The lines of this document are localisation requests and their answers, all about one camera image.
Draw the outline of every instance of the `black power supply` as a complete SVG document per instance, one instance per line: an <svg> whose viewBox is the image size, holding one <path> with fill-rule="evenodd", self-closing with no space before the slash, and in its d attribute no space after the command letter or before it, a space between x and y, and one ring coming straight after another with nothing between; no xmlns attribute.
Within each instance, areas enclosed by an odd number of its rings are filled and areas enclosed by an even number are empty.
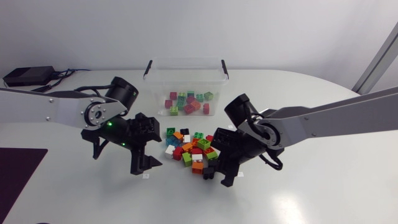
<svg viewBox="0 0 398 224"><path fill-rule="evenodd" d="M52 66L16 68L3 80L8 86L46 85L53 72Z"/></svg>

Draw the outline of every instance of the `white lego brick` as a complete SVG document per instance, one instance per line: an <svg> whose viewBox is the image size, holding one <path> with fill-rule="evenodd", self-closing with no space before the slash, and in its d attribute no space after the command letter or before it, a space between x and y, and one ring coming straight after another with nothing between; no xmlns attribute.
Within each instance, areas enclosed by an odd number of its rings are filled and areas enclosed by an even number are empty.
<svg viewBox="0 0 398 224"><path fill-rule="evenodd" d="M202 154L192 154L192 161L193 162L202 162L203 161Z"/></svg>
<svg viewBox="0 0 398 224"><path fill-rule="evenodd" d="M190 142L191 142L191 135L189 134L184 135L184 144Z"/></svg>
<svg viewBox="0 0 398 224"><path fill-rule="evenodd" d="M175 147L174 147L174 146L172 146L172 145L167 146L167 149L166 149L166 151L164 152L164 153L165 153L165 156L166 156L167 158L173 159L173 152L174 152L174 150L175 150Z"/></svg>

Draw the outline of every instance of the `lime green lego brick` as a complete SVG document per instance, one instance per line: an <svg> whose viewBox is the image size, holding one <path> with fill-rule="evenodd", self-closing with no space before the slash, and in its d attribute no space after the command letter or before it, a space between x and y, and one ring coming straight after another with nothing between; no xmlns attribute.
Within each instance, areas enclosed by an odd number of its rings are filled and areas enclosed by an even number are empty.
<svg viewBox="0 0 398 224"><path fill-rule="evenodd" d="M191 91L191 90L188 90L187 91L187 97L190 97L190 96L195 96L195 92Z"/></svg>
<svg viewBox="0 0 398 224"><path fill-rule="evenodd" d="M202 149L202 150L206 150L210 147L210 141L207 139L201 139L198 141L197 146Z"/></svg>
<svg viewBox="0 0 398 224"><path fill-rule="evenodd" d="M168 137L173 136L174 132L175 132L175 128L167 128L166 129L166 137L168 138Z"/></svg>
<svg viewBox="0 0 398 224"><path fill-rule="evenodd" d="M170 107L170 115L172 115L172 116L178 115L178 108L176 106Z"/></svg>
<svg viewBox="0 0 398 224"><path fill-rule="evenodd" d="M182 154L182 160L184 161L185 167L192 166L192 157L189 152L184 152Z"/></svg>
<svg viewBox="0 0 398 224"><path fill-rule="evenodd" d="M178 110L184 110L184 101L178 101L177 108Z"/></svg>
<svg viewBox="0 0 398 224"><path fill-rule="evenodd" d="M210 92L205 93L205 99L206 100L212 100L214 95Z"/></svg>
<svg viewBox="0 0 398 224"><path fill-rule="evenodd" d="M193 138L203 139L203 133L195 133Z"/></svg>
<svg viewBox="0 0 398 224"><path fill-rule="evenodd" d="M203 102L203 94L197 94L197 102Z"/></svg>
<svg viewBox="0 0 398 224"><path fill-rule="evenodd" d="M211 152L206 154L206 158L208 160L217 159L218 158L217 152Z"/></svg>

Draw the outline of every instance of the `plastic storage box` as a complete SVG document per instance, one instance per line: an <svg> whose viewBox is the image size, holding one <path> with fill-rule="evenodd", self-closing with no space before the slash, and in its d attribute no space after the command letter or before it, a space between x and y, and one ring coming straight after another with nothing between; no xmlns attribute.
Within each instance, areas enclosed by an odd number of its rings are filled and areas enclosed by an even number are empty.
<svg viewBox="0 0 398 224"><path fill-rule="evenodd" d="M229 80L218 58L154 58L144 74L158 114L214 115L221 90Z"/></svg>

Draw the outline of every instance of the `white table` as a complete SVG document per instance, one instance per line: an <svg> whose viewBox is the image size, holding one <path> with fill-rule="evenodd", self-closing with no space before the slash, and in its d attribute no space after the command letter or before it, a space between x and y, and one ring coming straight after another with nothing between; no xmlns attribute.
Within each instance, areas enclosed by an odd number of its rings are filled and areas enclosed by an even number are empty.
<svg viewBox="0 0 398 224"><path fill-rule="evenodd" d="M53 91L107 85L125 78L140 91L127 117L155 116L168 127L213 134L232 125L223 108L246 93L258 109L314 107L356 96L333 83L292 72L230 70L214 116L158 116L144 71L79 72ZM108 144L97 161L80 130L61 124L1 124L1 147L47 148L5 223L398 223L398 132L308 139L287 147L281 171L255 158L227 188L223 175L203 180L164 157L165 143L146 153L163 163L134 176L130 152Z"/></svg>

